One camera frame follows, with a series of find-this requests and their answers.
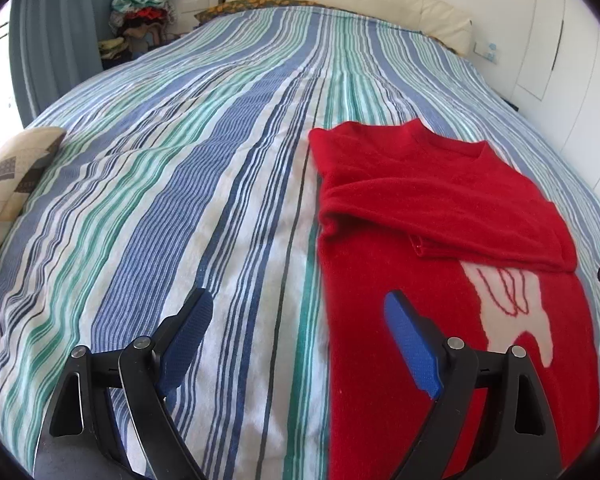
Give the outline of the red knit sweater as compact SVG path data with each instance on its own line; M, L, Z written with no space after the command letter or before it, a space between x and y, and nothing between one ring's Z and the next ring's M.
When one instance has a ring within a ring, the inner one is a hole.
M596 430L600 386L577 251L556 206L486 142L416 119L345 122L309 141L322 180L329 477L389 478L430 409L385 322L394 290L472 348L524 347L562 462L573 462Z

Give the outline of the pile of colourful clothes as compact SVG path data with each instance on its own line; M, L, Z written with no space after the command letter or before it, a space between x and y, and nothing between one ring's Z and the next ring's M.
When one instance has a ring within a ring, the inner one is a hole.
M108 24L114 38L98 42L102 68L110 70L165 46L175 21L173 0L111 0Z

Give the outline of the white wardrobe doors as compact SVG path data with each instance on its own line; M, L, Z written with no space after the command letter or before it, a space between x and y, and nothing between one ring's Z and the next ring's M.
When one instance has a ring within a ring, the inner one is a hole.
M583 0L534 0L513 99L600 199L600 24Z

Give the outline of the beige patterned cushion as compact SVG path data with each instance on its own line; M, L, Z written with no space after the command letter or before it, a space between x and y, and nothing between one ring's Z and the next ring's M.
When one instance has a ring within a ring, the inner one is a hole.
M63 128L38 127L0 144L0 250L65 135Z

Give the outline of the striped blue green bedspread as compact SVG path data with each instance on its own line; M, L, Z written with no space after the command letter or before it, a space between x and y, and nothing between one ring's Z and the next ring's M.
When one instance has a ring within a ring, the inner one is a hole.
M420 32L317 6L250 10L85 81L35 119L66 135L0 250L0 440L17 469L34 471L73 348L123 349L202 288L212 318L166 409L204 476L332 479L309 135L415 119L486 142L556 206L600 386L600 202L550 144Z

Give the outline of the teal window curtain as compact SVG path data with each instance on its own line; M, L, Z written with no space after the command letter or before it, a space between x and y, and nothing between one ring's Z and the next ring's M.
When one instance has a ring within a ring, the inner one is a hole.
M102 71L111 0L12 0L9 63L23 125Z

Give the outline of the yellow patterned pillow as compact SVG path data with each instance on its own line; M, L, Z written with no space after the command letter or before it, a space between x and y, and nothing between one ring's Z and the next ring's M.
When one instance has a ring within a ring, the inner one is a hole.
M282 8L283 6L325 7L324 4L311 0L232 0L198 12L195 15L195 20L199 25L203 25L224 15L236 14L250 10Z

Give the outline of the white wall socket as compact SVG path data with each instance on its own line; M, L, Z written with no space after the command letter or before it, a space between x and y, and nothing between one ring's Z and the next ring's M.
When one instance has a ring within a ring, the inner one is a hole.
M498 62L498 46L493 42L476 41L474 53L492 64Z

